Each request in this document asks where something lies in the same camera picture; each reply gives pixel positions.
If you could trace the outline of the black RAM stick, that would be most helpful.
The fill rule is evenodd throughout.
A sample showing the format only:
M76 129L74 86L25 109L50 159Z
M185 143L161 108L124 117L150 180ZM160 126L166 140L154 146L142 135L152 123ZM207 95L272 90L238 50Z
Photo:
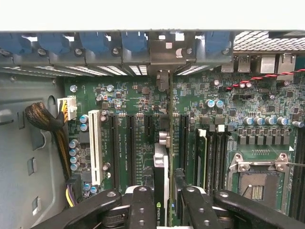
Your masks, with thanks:
M204 129L198 128L196 130L195 153L195 183L206 189L207 138Z

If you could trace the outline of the long black expansion slot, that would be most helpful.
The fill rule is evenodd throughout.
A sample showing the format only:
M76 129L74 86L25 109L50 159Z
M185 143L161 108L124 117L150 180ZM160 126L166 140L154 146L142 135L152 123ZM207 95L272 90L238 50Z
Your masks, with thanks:
M183 169L185 178L187 177L187 156L188 156L188 132L189 115L181 114L179 123L179 168Z
M136 131L135 116L126 116L127 168L129 186L136 185Z
M119 188L120 186L120 175L119 175L119 135L118 135L118 118L117 115L111 114L109 116L110 121L110 143L111 143L111 154L112 154L112 177L113 187Z

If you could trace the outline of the CPU socket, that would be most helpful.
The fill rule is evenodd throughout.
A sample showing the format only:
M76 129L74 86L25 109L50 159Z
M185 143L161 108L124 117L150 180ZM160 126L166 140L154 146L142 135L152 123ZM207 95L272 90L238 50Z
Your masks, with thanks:
M281 213L287 213L290 167L286 153L275 159L245 159L233 154L225 188Z

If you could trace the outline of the white expansion slot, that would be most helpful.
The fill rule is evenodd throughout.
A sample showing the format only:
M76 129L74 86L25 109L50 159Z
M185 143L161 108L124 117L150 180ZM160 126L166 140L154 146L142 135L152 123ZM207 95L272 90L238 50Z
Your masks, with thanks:
M99 110L91 110L88 112L88 116L91 155L91 179L93 185L100 186L103 180L101 112Z

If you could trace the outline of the short black expansion slot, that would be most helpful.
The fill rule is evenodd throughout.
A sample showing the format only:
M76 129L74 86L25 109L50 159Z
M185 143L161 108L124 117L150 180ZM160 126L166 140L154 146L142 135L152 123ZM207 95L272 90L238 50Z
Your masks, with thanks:
M151 114L146 114L144 116L144 133L147 137L150 137L153 134L153 117Z

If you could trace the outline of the green motherboard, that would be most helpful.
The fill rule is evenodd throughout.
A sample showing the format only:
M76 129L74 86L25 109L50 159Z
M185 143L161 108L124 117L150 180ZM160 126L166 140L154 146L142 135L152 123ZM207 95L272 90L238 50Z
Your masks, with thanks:
M206 189L213 195L226 189L228 166L233 154L245 159L275 159L286 153L288 161L305 164L305 56L284 53L275 56L274 73L253 73L261 56L238 56L238 70L219 67L204 71L192 67L173 77L173 176L170 216L180 222L178 186L195 183L196 130L206 130ZM157 88L156 77L135 76L75 77L65 80L65 90L77 106L76 117L68 122L72 182L71 202L77 203L113 187L110 143L111 114L118 118L120 186L129 186L127 166L126 116L135 116L136 185L155 189L154 154L161 136L159 117L165 113L166 95ZM89 138L91 110L101 112L102 170L100 186L92 184ZM180 115L189 115L187 177L179 168ZM153 133L144 133L144 116L153 116ZM305 222L305 167L290 165L287 213Z

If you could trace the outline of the open grey PC case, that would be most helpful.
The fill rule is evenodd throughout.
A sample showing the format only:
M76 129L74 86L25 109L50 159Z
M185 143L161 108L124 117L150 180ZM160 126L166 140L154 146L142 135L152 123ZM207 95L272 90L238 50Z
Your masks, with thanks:
M249 56L250 58L261 56L263 60L252 66L250 71L253 73L274 73L276 71L275 56L284 53L305 56L305 31L0 32L0 73L62 79L64 97L57 99L57 115L52 115L44 103L36 102L25 108L25 116L33 127L54 135L65 178L66 207L63 211L84 201L71 202L67 189L73 180L69 154L68 122L76 117L77 106L66 95L65 80L85 76L93 78L135 76L135 68L139 67L142 69L142 75L156 77L155 74L149 73L149 33L151 31L176 31L178 33L183 31L188 35L192 34L196 60L190 64L189 68L202 67L204 71L219 67L225 69L232 67L233 71L236 72L239 66L238 56ZM118 191L125 195L131 193L137 186L149 187L152 190L156 214L155 189L150 185L131 186L125 193ZM209 196L201 187L194 185L178 186L180 222L176 225L171 222L169 227L157 226L156 229L193 229L188 213L184 209L181 194L186 186L197 187L202 195L209 199L223 229L251 229L251 224L246 220L239 219L232 213L218 208L213 201L214 194Z

